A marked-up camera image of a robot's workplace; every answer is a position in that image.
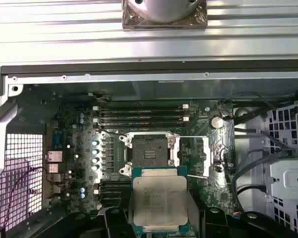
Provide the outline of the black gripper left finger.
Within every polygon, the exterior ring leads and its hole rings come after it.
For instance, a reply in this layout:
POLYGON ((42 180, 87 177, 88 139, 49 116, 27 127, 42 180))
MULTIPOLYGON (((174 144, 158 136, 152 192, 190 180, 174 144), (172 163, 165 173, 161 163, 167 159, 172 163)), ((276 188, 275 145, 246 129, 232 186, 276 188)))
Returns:
POLYGON ((74 212, 55 222, 36 235, 37 238, 132 238, 133 227, 126 212, 132 195, 131 189, 122 191, 116 207, 101 209, 96 217, 74 212))

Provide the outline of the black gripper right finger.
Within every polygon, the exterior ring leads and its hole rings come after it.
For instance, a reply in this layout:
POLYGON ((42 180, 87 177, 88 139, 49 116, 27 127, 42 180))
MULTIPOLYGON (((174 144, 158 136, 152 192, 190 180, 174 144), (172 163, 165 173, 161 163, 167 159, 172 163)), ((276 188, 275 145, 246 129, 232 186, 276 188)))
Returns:
POLYGON ((218 207, 209 207, 197 190, 189 190, 188 220, 197 238, 298 238, 294 231, 258 212, 236 219, 218 207))

